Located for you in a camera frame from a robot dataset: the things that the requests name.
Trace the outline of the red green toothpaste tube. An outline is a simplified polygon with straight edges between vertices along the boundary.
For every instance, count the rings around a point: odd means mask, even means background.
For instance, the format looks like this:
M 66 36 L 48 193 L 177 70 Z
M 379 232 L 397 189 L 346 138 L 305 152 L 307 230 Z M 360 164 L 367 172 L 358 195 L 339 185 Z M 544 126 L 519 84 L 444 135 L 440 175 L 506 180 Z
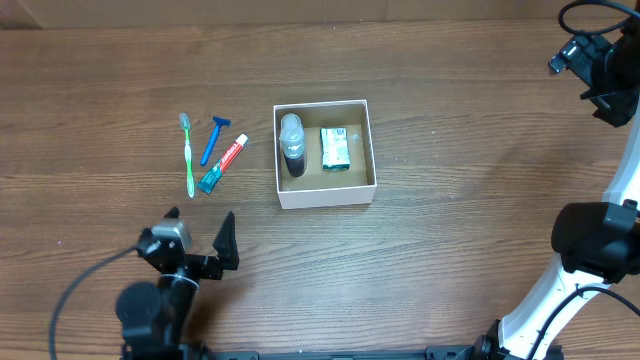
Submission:
M 223 174 L 228 170 L 236 157 L 244 149 L 244 146 L 248 142 L 248 139 L 249 137 L 246 134 L 240 134 L 236 138 L 234 143 L 219 158 L 216 164 L 198 182 L 197 187 L 201 191 L 207 194 L 210 194 L 212 192 Z

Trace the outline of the clear bottle with dark liquid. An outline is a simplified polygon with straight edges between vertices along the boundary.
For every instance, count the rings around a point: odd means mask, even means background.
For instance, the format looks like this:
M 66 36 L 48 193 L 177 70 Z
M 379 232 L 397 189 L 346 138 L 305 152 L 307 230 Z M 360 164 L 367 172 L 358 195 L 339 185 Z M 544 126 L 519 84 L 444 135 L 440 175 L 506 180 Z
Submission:
M 298 115 L 288 113 L 282 117 L 279 140 L 290 175 L 302 176 L 305 171 L 305 132 Z

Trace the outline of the green soap box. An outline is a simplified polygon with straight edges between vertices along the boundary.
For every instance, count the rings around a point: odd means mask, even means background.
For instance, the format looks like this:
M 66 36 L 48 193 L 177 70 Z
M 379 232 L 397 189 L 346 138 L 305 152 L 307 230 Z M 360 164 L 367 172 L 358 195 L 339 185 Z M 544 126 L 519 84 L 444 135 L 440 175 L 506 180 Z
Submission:
M 348 170 L 351 165 L 345 128 L 321 128 L 322 168 L 329 171 Z

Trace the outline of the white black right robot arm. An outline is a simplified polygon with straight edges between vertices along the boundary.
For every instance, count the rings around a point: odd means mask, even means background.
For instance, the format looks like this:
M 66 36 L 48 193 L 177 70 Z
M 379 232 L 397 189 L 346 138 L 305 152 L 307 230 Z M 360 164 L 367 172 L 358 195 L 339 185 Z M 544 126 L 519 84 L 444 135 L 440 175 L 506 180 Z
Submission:
M 614 43 L 574 32 L 549 68 L 573 72 L 587 85 L 594 117 L 631 130 L 619 167 L 598 202 L 570 203 L 551 234 L 552 260 L 514 311 L 461 353 L 463 359 L 560 359 L 551 344 L 598 294 L 639 272 L 639 16 L 621 24 Z

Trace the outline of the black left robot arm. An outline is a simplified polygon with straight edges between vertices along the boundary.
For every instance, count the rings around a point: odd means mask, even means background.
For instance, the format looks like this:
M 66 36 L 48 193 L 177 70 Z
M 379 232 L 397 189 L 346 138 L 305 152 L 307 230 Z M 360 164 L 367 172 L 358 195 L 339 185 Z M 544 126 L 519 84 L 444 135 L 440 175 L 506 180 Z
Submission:
M 182 332 L 202 280 L 220 280 L 239 266 L 235 215 L 229 212 L 216 235 L 214 255 L 190 254 L 191 234 L 172 208 L 144 229 L 135 250 L 160 276 L 138 282 L 119 295 L 115 312 L 122 325 L 123 359 L 212 359 L 202 343 L 186 343 Z

